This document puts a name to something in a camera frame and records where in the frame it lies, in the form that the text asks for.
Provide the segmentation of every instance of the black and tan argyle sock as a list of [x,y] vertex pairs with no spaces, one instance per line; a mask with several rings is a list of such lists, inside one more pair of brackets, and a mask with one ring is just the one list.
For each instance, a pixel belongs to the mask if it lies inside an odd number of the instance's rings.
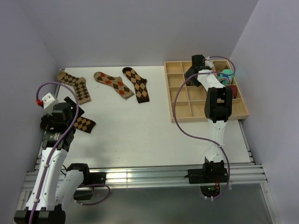
[[93,78],[98,83],[113,87],[114,90],[124,99],[129,99],[134,95],[134,93],[123,83],[121,77],[113,77],[98,71],[94,73]]
[[95,125],[96,123],[93,120],[84,117],[79,117],[74,123],[75,128],[86,133],[90,133]]
[[134,84],[138,103],[149,102],[150,97],[148,90],[146,89],[147,80],[145,78],[141,78],[134,69],[129,67],[123,68],[122,73],[131,81],[131,83]]
[[90,98],[89,92],[86,87],[85,78],[77,78],[72,76],[64,71],[59,72],[57,76],[58,81],[64,83],[66,85],[70,85],[74,88],[75,94],[79,101],[79,104],[84,104],[90,102],[92,99]]

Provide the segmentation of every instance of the wooden tray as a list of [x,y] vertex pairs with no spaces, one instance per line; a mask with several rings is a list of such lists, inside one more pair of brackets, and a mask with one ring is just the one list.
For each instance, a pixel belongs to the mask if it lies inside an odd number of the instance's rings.
[[[223,71],[224,69],[231,69],[227,60],[213,60],[214,67],[212,70]],[[191,67],[191,61],[183,62],[165,62],[165,78],[167,85],[167,95],[169,102],[169,110],[171,121],[173,118],[173,102],[178,92],[179,87],[183,84],[185,77],[184,74]],[[234,77],[232,85],[237,87],[237,97],[233,99],[232,115],[230,120],[245,119],[248,117],[248,111],[243,101],[240,88]],[[177,100],[176,114],[179,122],[188,121],[203,121],[205,117],[205,103],[206,103],[206,90],[203,86],[184,86],[180,92]]]

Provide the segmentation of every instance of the white table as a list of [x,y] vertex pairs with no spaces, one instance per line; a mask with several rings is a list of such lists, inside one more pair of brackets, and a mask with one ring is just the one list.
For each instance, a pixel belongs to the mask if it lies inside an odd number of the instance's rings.
[[[185,136],[171,123],[163,66],[133,66],[148,80],[150,102],[139,104],[135,96],[124,100],[110,86],[100,84],[93,74],[102,71],[120,76],[133,91],[133,84],[123,75],[124,67],[66,68],[76,77],[84,77],[92,101],[81,105],[83,117],[97,125],[91,134],[77,130],[64,164],[87,163],[90,168],[148,167],[202,164],[208,142]],[[71,94],[60,88],[58,99]],[[192,135],[209,137],[207,122],[182,123]],[[225,146],[230,163],[250,162],[237,120],[229,121]]]

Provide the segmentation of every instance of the gray floor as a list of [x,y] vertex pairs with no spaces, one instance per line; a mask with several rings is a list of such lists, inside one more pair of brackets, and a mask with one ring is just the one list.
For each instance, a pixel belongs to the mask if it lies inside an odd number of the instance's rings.
[[[100,196],[106,191],[99,190]],[[66,224],[270,224],[257,185],[233,185],[214,202],[199,196],[196,186],[185,188],[114,189],[95,206],[71,204]]]

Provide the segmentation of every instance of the gray wall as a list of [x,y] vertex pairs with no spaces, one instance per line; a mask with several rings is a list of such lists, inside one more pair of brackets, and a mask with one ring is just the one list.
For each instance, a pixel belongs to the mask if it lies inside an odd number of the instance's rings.
[[0,33],[0,223],[8,224],[41,144],[36,89],[54,80],[57,66],[16,0],[1,1]]
[[230,56],[258,0],[20,0],[61,67]]
[[231,57],[250,112],[249,146],[286,224],[299,220],[298,10],[298,0],[260,0]]

